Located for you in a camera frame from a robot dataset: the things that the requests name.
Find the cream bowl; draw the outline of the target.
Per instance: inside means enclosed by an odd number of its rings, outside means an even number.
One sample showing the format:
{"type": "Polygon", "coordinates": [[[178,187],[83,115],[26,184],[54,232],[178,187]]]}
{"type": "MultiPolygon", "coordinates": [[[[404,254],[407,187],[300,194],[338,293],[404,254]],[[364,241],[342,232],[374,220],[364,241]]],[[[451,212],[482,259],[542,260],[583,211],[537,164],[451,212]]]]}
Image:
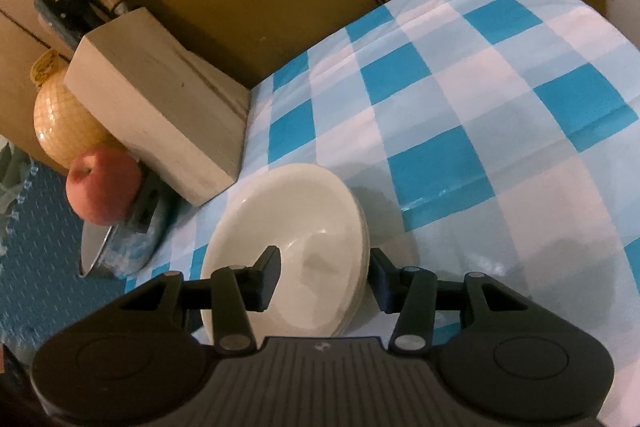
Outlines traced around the cream bowl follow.
{"type": "Polygon", "coordinates": [[[326,168],[291,164],[246,182],[229,200],[201,269],[249,267],[269,246],[281,273],[269,307],[248,316],[267,337],[342,335],[361,303],[369,232],[357,199],[326,168]]]}

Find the grey metal pot with lid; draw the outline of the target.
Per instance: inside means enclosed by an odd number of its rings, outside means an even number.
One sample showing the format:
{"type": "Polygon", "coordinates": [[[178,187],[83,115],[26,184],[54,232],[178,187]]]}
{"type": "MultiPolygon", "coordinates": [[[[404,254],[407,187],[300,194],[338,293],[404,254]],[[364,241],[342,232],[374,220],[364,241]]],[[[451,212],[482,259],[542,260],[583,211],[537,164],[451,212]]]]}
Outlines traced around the grey metal pot with lid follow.
{"type": "Polygon", "coordinates": [[[84,223],[79,276],[126,279],[138,273],[160,245],[179,202],[167,183],[148,173],[125,221],[109,227],[84,223]]]}

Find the red apple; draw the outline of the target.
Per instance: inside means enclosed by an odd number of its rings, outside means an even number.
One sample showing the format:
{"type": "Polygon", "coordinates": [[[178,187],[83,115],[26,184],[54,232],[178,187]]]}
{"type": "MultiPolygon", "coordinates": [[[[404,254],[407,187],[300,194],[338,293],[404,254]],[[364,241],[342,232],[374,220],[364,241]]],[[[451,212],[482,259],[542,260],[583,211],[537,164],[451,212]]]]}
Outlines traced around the red apple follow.
{"type": "Polygon", "coordinates": [[[70,207],[93,225],[124,220],[142,185],[142,169],[123,148],[100,145],[78,156],[66,178],[70,207]]]}

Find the wooden knife block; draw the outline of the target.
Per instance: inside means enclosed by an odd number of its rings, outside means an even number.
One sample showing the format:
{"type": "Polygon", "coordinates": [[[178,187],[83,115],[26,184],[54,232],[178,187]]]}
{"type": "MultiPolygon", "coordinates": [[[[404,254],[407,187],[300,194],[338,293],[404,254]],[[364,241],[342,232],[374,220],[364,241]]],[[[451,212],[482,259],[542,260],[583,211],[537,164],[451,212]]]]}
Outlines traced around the wooden knife block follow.
{"type": "Polygon", "coordinates": [[[238,179],[250,91],[147,9],[84,35],[64,77],[78,101],[193,206],[238,179]]]}

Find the blue white checkered tablecloth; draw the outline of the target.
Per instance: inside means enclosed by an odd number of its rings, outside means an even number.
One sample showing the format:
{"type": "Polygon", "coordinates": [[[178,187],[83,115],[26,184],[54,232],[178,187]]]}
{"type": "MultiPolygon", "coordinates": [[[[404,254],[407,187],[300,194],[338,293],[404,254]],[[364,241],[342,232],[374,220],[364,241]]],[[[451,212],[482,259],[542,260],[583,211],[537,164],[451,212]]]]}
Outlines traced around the blue white checkered tablecloth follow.
{"type": "Polygon", "coordinates": [[[252,93],[240,174],[354,192],[371,242],[506,283],[599,338],[639,421],[639,52],[580,0],[392,0],[252,93]]]}

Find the yellow pomelo in net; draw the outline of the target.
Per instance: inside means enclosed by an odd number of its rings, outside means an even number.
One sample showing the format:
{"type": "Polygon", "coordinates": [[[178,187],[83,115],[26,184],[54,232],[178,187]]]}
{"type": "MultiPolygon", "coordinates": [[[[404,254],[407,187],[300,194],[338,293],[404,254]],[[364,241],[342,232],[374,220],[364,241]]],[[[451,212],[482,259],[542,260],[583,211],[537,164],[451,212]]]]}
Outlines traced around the yellow pomelo in net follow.
{"type": "Polygon", "coordinates": [[[50,49],[35,61],[29,76],[37,90],[32,117],[36,138],[44,153],[70,169],[90,148],[119,142],[65,86],[67,69],[64,58],[50,49]]]}

